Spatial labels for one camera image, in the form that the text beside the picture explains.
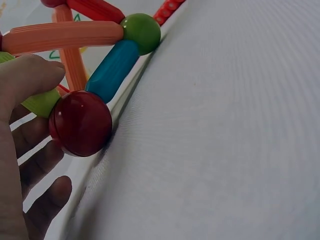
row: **lime green connector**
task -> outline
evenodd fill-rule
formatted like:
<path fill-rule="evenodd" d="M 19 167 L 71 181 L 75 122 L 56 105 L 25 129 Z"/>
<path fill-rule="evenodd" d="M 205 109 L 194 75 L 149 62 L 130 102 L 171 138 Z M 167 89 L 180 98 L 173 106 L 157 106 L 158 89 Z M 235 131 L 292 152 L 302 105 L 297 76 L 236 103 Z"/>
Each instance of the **lime green connector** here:
<path fill-rule="evenodd" d="M 0 64 L 15 59 L 8 52 L 0 51 Z M 26 109 L 35 115 L 48 118 L 57 101 L 61 98 L 56 89 L 41 94 L 30 96 L 21 103 Z"/>

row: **dark red ball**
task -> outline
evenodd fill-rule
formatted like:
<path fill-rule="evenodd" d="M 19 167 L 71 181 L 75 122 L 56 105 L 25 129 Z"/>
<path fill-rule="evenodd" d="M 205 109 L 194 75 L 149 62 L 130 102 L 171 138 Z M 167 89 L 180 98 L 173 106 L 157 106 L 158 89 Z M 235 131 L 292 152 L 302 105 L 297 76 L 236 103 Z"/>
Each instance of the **dark red ball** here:
<path fill-rule="evenodd" d="M 67 0 L 41 0 L 41 2 L 48 8 L 55 8 L 62 4 L 66 4 Z"/>
<path fill-rule="evenodd" d="M 110 139 L 111 113 L 95 94 L 73 91 L 54 107 L 49 117 L 49 131 L 65 153 L 88 157 L 101 150 Z"/>

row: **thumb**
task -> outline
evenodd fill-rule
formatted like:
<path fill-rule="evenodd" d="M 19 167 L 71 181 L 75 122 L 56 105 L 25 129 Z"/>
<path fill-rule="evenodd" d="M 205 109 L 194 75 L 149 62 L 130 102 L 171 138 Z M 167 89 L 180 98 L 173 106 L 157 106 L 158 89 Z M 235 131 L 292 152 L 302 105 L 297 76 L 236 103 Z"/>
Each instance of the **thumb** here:
<path fill-rule="evenodd" d="M 28 97 L 55 88 L 65 76 L 62 63 L 38 55 L 23 55 L 0 64 L 0 118 L 9 120 L 12 110 Z"/>

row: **toy structure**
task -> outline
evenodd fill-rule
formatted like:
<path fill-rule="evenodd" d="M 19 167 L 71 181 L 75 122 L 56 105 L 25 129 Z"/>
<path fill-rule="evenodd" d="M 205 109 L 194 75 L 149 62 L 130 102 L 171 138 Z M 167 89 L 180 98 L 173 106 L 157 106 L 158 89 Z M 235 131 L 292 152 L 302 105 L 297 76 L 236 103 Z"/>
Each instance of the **toy structure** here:
<path fill-rule="evenodd" d="M 106 104 L 139 57 L 158 47 L 161 26 L 185 1 L 166 0 L 153 17 L 143 13 L 125 17 L 104 0 L 41 0 L 53 8 L 53 22 L 0 34 L 0 63 L 26 53 L 59 50 L 69 89 L 59 85 L 29 97 L 22 105 L 49 118 L 51 137 L 65 153 L 93 155 L 112 135 L 113 116 Z M 73 21 L 72 9 L 92 21 Z M 88 80 L 79 48 L 91 46 L 113 48 Z"/>

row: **white fabric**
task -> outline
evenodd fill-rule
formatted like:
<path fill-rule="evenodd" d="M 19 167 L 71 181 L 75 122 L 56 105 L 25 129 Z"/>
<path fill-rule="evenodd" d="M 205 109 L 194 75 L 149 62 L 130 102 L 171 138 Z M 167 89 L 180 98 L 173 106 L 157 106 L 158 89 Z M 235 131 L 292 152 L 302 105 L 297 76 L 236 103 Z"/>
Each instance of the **white fabric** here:
<path fill-rule="evenodd" d="M 319 33 L 319 0 L 190 0 L 68 239 L 319 239 Z"/>

